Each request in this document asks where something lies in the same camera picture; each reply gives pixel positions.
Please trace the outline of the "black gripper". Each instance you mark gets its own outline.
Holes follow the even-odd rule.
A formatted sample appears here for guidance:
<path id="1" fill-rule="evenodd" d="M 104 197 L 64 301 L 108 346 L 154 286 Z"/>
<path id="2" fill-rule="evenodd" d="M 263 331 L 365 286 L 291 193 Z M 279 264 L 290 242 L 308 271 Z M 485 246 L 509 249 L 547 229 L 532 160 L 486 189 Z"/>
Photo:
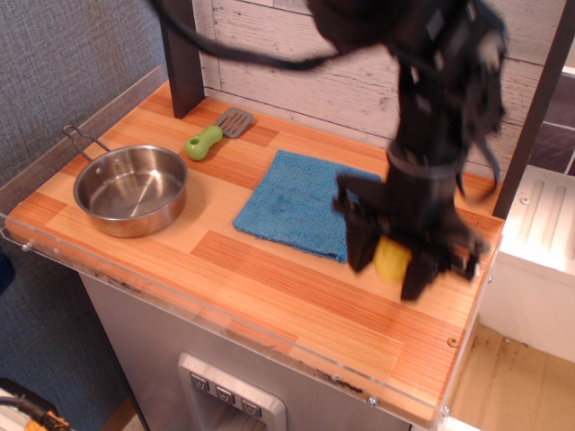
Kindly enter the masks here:
<path id="1" fill-rule="evenodd" d="M 346 222 L 348 263 L 361 272 L 384 235 L 412 251 L 402 301 L 416 301 L 440 272 L 473 279 L 489 247 L 455 210 L 457 176 L 464 158 L 427 165 L 402 150 L 387 153 L 385 180 L 340 174 L 333 207 Z"/>

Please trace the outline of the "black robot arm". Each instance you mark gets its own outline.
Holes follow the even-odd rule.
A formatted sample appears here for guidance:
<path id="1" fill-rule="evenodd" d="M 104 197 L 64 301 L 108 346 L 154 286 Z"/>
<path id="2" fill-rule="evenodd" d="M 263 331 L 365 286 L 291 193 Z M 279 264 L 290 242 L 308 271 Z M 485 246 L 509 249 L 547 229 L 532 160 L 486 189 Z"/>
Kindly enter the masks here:
<path id="1" fill-rule="evenodd" d="M 445 271 L 472 279 L 486 246 L 459 218 L 455 195 L 472 146 L 491 166 L 486 137 L 504 114 L 503 21 L 481 1 L 312 1 L 320 34 L 341 55 L 384 45 L 399 64 L 400 122 L 385 180 L 337 178 L 349 265 L 389 248 L 401 298 L 414 301 Z"/>

